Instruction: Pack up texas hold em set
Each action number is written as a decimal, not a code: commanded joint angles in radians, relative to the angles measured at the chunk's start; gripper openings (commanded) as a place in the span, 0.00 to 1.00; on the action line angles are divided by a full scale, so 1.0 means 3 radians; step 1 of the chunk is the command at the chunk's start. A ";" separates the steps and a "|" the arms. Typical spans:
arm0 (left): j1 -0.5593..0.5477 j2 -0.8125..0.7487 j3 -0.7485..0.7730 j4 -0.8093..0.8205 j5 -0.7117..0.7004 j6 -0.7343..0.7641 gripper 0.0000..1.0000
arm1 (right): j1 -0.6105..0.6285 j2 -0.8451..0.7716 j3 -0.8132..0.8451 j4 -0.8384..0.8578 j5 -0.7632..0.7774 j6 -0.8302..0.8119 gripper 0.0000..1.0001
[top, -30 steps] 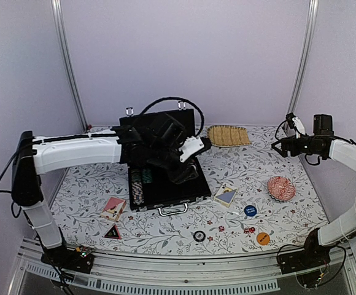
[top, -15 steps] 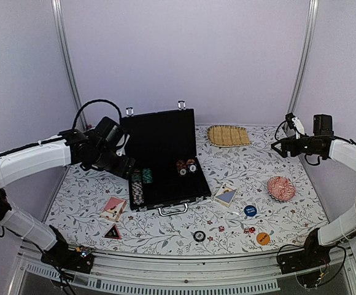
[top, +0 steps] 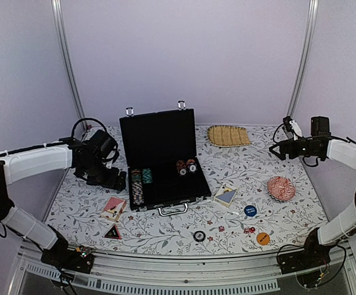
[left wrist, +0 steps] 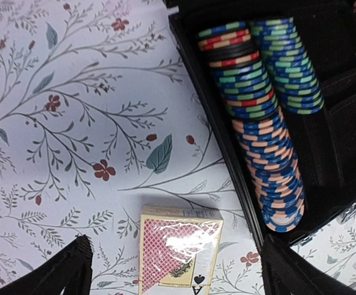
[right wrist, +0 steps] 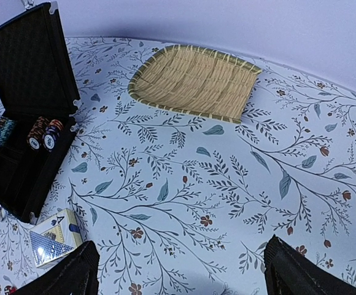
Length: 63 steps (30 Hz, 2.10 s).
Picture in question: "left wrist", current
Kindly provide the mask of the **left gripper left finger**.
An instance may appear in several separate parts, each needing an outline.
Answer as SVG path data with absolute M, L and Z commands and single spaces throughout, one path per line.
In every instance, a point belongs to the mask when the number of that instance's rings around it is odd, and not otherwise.
M 76 237 L 47 262 L 0 289 L 0 295 L 89 295 L 93 252 L 86 235 Z

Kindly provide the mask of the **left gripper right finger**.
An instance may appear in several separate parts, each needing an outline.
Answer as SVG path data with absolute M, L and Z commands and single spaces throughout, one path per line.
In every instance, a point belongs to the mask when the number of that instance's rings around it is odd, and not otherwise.
M 260 256 L 266 294 L 356 294 L 272 235 L 266 236 Z

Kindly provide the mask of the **black poker case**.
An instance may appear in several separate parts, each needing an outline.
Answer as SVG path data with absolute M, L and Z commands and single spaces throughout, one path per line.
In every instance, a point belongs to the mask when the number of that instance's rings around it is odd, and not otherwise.
M 255 244 L 271 235 L 261 216 L 231 120 L 195 44 L 201 29 L 237 20 L 293 17 L 325 97 L 311 115 L 284 112 L 306 193 L 304 216 L 274 238 L 294 246 L 319 245 L 328 223 L 356 216 L 356 18 L 352 1 L 166 1 L 177 41 L 232 177 Z

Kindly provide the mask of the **red card deck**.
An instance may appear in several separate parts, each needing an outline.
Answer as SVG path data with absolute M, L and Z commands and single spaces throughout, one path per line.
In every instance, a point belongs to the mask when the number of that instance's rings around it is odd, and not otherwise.
M 223 218 L 219 210 L 146 205 L 139 294 L 209 294 Z

